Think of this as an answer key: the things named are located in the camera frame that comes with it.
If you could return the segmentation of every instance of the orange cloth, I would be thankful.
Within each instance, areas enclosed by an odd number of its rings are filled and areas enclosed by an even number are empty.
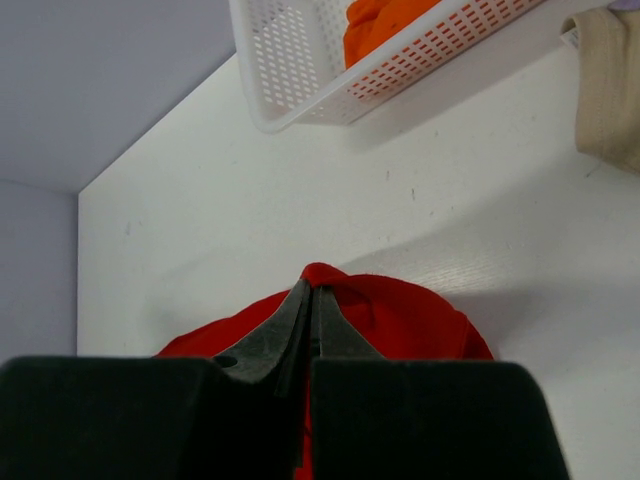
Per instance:
[[[356,0],[347,9],[347,68],[373,52],[441,0]]]

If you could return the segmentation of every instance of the white label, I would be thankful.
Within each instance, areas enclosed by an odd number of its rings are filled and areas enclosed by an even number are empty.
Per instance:
[[[572,49],[578,50],[580,48],[580,34],[578,28],[574,27],[567,33],[560,37],[562,41]]]

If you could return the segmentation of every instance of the laundry basket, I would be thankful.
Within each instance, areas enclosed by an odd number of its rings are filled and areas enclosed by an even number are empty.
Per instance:
[[[256,126],[346,125],[543,0],[442,0],[345,70],[353,0],[230,0]]]

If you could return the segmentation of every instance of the purple cloth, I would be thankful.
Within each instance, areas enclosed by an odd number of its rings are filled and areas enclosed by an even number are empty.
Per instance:
[[[640,10],[640,0],[616,0],[609,5],[611,10]]]

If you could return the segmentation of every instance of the white tabletop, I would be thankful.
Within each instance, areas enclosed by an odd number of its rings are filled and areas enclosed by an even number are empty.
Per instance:
[[[313,261],[387,274],[534,374],[576,479],[637,479],[640,179],[576,153],[557,39],[601,3],[550,0],[347,128],[259,133],[230,60],[80,195],[79,353],[153,354]]]

